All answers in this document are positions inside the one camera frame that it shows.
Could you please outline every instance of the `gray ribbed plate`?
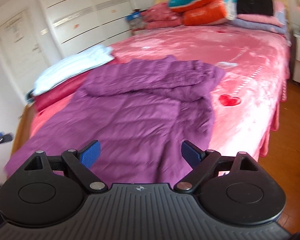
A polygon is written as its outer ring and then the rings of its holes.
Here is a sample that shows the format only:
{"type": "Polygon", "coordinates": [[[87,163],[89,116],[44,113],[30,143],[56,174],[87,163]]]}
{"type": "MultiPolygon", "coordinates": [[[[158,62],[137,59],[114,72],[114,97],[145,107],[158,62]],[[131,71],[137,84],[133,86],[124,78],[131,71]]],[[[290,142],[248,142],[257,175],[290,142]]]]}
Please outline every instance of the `gray ribbed plate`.
{"type": "Polygon", "coordinates": [[[0,240],[185,240],[288,239],[276,223],[255,228],[225,225],[209,217],[195,198],[173,192],[168,184],[114,184],[90,195],[69,220],[49,228],[4,224],[0,240]]]}

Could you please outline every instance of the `heart pattern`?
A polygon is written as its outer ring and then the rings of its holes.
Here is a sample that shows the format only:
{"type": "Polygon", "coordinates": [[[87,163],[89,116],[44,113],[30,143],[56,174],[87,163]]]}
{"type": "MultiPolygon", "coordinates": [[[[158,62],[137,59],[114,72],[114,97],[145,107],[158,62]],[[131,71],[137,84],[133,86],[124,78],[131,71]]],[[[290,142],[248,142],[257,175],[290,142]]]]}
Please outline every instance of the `heart pattern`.
{"type": "Polygon", "coordinates": [[[239,97],[232,97],[228,94],[223,94],[219,97],[219,101],[223,106],[237,106],[241,103],[239,97]]]}
{"type": "Polygon", "coordinates": [[[221,67],[223,69],[236,67],[238,64],[233,62],[220,61],[216,64],[216,66],[221,67]]]}

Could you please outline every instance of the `red heart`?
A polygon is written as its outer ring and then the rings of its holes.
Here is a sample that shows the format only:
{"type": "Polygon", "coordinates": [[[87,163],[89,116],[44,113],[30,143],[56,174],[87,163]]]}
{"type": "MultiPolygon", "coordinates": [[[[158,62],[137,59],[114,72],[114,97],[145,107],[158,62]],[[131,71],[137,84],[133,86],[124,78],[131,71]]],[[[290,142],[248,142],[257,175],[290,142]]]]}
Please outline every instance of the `red heart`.
{"type": "Polygon", "coordinates": [[[231,95],[223,94],[219,97],[219,101],[223,106],[237,106],[241,103],[239,97],[232,97],[231,95]]]}

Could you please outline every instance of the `black folded cloth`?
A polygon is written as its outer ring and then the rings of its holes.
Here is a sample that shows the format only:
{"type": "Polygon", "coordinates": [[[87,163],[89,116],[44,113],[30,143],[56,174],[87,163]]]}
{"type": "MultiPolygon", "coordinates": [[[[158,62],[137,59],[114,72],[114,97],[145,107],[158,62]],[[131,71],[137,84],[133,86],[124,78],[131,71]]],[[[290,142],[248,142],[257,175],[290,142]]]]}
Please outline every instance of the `black folded cloth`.
{"type": "Polygon", "coordinates": [[[273,16],[272,0],[238,0],[237,13],[273,16]]]}

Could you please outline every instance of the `purple quilted garment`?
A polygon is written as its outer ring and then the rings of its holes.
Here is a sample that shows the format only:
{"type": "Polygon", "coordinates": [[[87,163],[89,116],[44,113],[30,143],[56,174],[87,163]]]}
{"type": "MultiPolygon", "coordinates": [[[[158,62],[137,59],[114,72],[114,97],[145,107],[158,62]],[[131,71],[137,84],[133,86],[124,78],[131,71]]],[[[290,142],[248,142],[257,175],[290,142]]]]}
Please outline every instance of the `purple quilted garment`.
{"type": "Polygon", "coordinates": [[[48,120],[6,165],[11,175],[36,150],[60,155],[97,139],[101,156],[91,170],[106,184],[169,182],[191,168],[183,140],[206,149],[214,112],[210,91],[224,71],[210,64],[132,60],[91,71],[70,103],[48,120]]]}

